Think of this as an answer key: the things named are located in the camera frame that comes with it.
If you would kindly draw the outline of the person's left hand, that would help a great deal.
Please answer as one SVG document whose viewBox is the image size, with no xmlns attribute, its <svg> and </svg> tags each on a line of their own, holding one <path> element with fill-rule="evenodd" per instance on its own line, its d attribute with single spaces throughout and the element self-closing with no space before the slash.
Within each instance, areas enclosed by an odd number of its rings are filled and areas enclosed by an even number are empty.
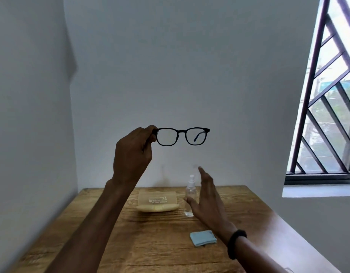
<svg viewBox="0 0 350 273">
<path fill-rule="evenodd" d="M 117 142 L 111 179 L 117 186 L 134 188 L 144 174 L 153 157 L 152 144 L 142 152 L 149 133 L 138 127 Z"/>
</svg>

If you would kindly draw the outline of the person's right hand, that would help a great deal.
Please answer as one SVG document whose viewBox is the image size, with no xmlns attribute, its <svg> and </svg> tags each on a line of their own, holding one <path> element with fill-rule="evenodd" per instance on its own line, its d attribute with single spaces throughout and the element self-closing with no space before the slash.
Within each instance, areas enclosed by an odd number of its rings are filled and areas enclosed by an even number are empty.
<svg viewBox="0 0 350 273">
<path fill-rule="evenodd" d="M 229 220 L 213 178 L 202 167 L 198 169 L 201 176 L 200 196 L 197 202 L 200 204 L 200 210 L 193 210 L 192 212 L 203 225 L 217 236 L 217 231 Z"/>
</svg>

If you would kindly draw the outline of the person's right forearm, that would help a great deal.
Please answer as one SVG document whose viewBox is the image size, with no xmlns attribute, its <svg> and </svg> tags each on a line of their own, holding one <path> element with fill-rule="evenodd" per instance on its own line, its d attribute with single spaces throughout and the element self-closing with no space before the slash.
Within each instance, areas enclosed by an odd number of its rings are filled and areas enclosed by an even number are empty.
<svg viewBox="0 0 350 273">
<path fill-rule="evenodd" d="M 217 236 L 227 247 L 228 257 L 236 260 L 246 273 L 291 273 L 248 240 L 246 232 L 233 223 L 225 222 Z"/>
</svg>

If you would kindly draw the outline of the person's left forearm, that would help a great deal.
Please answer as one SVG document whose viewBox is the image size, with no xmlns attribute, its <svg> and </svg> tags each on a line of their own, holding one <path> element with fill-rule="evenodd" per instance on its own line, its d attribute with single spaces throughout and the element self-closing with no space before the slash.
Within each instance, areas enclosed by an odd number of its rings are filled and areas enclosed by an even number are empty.
<svg viewBox="0 0 350 273">
<path fill-rule="evenodd" d="M 110 179 L 91 211 L 44 273 L 97 273 L 106 245 L 136 180 Z"/>
</svg>

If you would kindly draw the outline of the clear spray bottle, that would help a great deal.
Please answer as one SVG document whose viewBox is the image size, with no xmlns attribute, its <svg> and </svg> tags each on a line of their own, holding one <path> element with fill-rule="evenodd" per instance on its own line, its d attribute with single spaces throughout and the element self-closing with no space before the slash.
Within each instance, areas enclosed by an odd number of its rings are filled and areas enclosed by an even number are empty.
<svg viewBox="0 0 350 273">
<path fill-rule="evenodd" d="M 197 191 L 196 191 L 196 186 L 195 186 L 195 176 L 190 175 L 190 179 L 188 181 L 188 184 L 187 184 L 187 187 L 185 190 L 185 197 L 192 198 L 192 199 L 196 200 L 196 195 L 197 195 Z M 184 204 L 184 215 L 187 217 L 194 216 L 190 204 L 187 203 L 186 201 Z"/>
</svg>

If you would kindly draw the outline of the yellow glasses case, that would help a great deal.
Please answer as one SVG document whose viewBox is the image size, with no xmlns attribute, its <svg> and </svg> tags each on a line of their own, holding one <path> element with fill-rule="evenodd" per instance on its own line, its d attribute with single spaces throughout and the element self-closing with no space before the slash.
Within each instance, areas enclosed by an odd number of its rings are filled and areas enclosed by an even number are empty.
<svg viewBox="0 0 350 273">
<path fill-rule="evenodd" d="M 144 213 L 174 211 L 179 208 L 177 194 L 174 191 L 140 191 L 137 210 Z"/>
</svg>

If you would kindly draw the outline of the blue cleaning cloth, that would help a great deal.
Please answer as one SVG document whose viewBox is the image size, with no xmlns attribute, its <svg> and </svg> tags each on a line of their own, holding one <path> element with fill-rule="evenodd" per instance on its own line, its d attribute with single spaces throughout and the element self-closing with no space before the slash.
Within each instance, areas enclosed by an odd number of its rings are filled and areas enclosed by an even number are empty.
<svg viewBox="0 0 350 273">
<path fill-rule="evenodd" d="M 217 243 L 217 238 L 211 230 L 192 232 L 190 239 L 195 247 Z"/>
</svg>

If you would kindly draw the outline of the dark metal window grille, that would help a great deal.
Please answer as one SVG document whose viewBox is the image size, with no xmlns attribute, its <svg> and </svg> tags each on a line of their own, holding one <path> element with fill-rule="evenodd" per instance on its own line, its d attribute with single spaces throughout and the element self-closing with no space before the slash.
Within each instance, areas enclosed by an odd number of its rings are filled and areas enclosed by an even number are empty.
<svg viewBox="0 0 350 273">
<path fill-rule="evenodd" d="M 285 185 L 350 184 L 350 0 L 320 0 Z"/>
</svg>

